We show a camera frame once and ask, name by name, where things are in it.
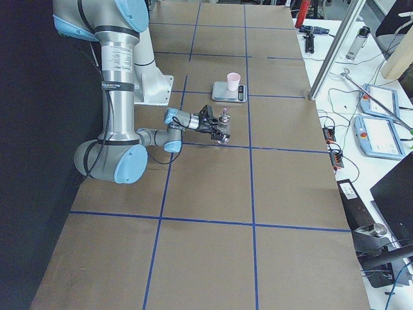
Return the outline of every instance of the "robotic arm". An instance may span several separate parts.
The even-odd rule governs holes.
[[[77,148],[74,163],[81,174],[133,183],[146,169],[148,145],[179,152],[185,129],[229,138],[208,105],[195,114],[168,108],[166,130],[135,131],[134,104],[167,105],[173,81],[156,67],[144,0],[53,0],[53,7],[60,34],[98,41],[102,48],[103,131]]]

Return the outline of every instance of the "dark wall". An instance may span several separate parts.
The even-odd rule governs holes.
[[[97,72],[52,0],[0,9],[0,309],[28,309],[77,192],[77,146],[101,130]]]

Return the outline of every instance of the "pink cup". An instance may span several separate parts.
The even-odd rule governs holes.
[[[238,73],[231,72],[227,75],[228,90],[233,92],[237,90],[241,76]]]

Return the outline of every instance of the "kitchen scale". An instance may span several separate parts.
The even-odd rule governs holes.
[[[247,101],[247,86],[240,84],[237,90],[230,91],[227,89],[228,83],[216,81],[212,89],[212,99],[215,101],[238,102]]]

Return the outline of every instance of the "clear plastic bottle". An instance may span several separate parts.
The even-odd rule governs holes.
[[[231,116],[227,113],[227,109],[224,108],[222,111],[222,114],[218,116],[219,120],[219,125],[217,128],[223,133],[223,134],[230,134],[230,120]],[[218,141],[219,144],[227,144],[229,142],[230,138],[223,138],[222,140]]]

